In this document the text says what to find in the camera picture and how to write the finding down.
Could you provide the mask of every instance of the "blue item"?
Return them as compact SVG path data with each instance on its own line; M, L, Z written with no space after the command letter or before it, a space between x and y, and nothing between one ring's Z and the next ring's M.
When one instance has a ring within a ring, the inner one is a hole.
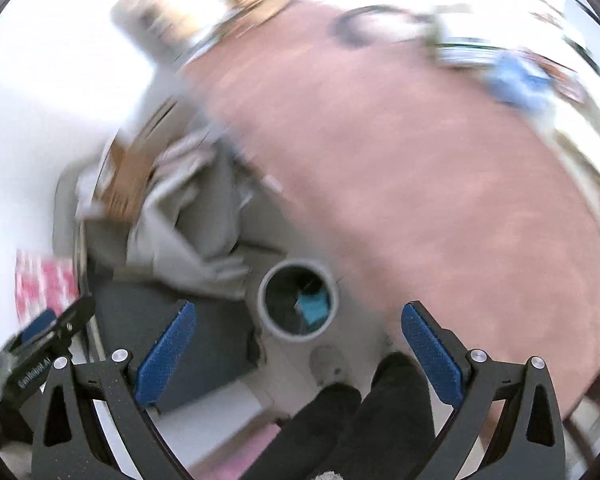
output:
M39 333L44 332L57 318L56 313L52 309L46 309L22 330L22 334L20 335L22 344L29 342Z
M300 294L298 306L307 325L311 326L329 317L329 293L323 287L315 294Z
M187 301L138 368L134 392L138 406L158 400L195 331L196 309Z
M402 308L400 323L404 338L416 354L438 397L457 409L464 398L460 368L410 304Z
M544 109L548 103L551 78L538 65L520 54L500 54L486 76L496 98L527 112Z

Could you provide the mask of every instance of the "red object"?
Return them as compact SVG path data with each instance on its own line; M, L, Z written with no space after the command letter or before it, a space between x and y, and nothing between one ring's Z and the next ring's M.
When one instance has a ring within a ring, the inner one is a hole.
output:
M16 312L20 326L28 325L48 308L59 316L77 299L78 286L71 258L18 251Z

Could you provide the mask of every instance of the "black pants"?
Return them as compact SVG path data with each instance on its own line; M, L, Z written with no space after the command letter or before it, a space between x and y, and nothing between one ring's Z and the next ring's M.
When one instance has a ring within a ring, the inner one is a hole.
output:
M371 384L362 403L352 386L327 386L240 480L310 480L327 471L344 480L406 478L435 439L427 381L411 358L394 353Z

